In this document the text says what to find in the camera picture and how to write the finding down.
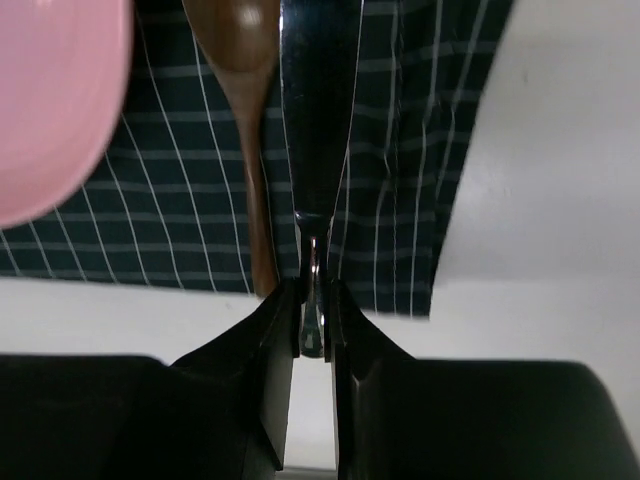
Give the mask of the pink plastic plate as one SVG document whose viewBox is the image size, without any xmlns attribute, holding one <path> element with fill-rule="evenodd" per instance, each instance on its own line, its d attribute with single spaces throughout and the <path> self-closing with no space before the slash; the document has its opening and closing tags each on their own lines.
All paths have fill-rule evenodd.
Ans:
<svg viewBox="0 0 640 480">
<path fill-rule="evenodd" d="M 64 203 L 102 159 L 134 43 L 130 1 L 1 4 L 1 225 Z"/>
</svg>

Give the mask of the brown wooden spoon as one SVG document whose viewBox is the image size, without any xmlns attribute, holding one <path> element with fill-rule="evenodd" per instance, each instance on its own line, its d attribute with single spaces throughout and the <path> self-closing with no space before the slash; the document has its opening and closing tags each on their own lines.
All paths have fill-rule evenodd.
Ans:
<svg viewBox="0 0 640 480">
<path fill-rule="evenodd" d="M 183 6 L 236 122 L 246 184 L 251 276 L 256 295 L 264 298 L 279 283 L 260 127 L 279 53 L 280 3 L 191 0 Z"/>
</svg>

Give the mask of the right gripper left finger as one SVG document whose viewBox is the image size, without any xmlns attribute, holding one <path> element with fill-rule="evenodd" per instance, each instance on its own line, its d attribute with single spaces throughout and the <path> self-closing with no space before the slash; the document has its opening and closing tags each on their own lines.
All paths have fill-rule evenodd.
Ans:
<svg viewBox="0 0 640 480">
<path fill-rule="evenodd" d="M 271 479 L 284 463 L 300 293 L 172 364 L 145 356 L 5 355 L 5 479 Z"/>
</svg>

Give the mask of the dark checked cloth napkin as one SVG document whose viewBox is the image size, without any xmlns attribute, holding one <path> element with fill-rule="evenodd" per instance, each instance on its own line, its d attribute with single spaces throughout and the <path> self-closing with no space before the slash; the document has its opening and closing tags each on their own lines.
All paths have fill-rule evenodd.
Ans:
<svg viewBox="0 0 640 480">
<path fill-rule="evenodd" d="M 426 316 L 477 111 L 513 5 L 368 1 L 329 272 L 368 310 Z M 1 234 L 1 272 L 252 291 L 235 122 L 178 1 L 139 1 L 128 98 L 100 165 Z"/>
</svg>

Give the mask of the silver table knife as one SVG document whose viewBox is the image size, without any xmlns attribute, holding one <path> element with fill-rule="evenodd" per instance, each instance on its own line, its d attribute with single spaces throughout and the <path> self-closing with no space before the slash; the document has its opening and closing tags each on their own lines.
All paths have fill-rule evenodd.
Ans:
<svg viewBox="0 0 640 480">
<path fill-rule="evenodd" d="M 293 208 L 301 237 L 303 356 L 327 354 L 328 245 L 356 89 L 363 4 L 356 0 L 284 1 L 280 10 L 280 83 Z"/>
</svg>

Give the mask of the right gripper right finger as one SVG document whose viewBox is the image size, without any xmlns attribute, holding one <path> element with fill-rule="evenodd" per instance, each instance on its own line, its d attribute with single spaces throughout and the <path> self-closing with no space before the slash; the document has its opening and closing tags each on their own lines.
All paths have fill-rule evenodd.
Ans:
<svg viewBox="0 0 640 480">
<path fill-rule="evenodd" d="M 635 479 L 599 378 L 566 361 L 418 359 L 330 285 L 342 479 Z"/>
</svg>

